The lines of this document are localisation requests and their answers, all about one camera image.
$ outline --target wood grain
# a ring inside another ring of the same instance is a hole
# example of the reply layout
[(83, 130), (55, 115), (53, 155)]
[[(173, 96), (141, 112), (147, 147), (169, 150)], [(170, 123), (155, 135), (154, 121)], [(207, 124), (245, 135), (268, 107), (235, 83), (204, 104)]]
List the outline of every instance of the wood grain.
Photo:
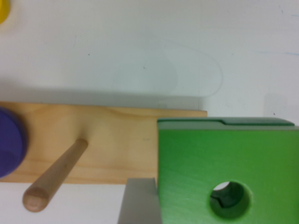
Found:
[(0, 103), (24, 123), (26, 157), (1, 182), (33, 183), (78, 138), (88, 141), (65, 183), (125, 184), (157, 177), (158, 118), (206, 117), (205, 111)]

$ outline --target wooden dowel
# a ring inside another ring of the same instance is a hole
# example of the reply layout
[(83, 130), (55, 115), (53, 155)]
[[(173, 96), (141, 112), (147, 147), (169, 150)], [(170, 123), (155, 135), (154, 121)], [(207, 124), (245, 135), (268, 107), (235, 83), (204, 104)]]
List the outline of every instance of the wooden dowel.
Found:
[(22, 197), (24, 207), (31, 212), (40, 212), (55, 195), (58, 188), (85, 151), (88, 143), (77, 140), (28, 190)]

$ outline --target green wooden block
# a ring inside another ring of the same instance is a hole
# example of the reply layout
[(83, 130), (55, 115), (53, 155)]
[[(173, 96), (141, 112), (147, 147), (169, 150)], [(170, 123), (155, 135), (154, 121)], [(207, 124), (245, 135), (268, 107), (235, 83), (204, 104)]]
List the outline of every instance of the green wooden block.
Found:
[(283, 119), (159, 119), (158, 127), (164, 224), (299, 223), (298, 127)]

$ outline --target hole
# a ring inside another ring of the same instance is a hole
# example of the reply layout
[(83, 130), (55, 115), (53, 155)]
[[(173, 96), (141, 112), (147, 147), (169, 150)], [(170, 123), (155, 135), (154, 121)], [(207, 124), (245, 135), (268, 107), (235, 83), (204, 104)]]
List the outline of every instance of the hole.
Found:
[(209, 198), (213, 212), (223, 218), (237, 218), (249, 208), (248, 191), (236, 182), (223, 182), (216, 186)]

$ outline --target dowel end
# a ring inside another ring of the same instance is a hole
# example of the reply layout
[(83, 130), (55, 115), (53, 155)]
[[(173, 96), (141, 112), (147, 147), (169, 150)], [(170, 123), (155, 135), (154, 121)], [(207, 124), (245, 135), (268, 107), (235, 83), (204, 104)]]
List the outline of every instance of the dowel end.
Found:
[(76, 143), (80, 144), (82, 147), (87, 147), (88, 146), (88, 142), (83, 138), (77, 139)]
[(29, 188), (24, 192), (22, 203), (30, 212), (40, 212), (44, 210), (50, 201), (49, 194), (42, 188)]

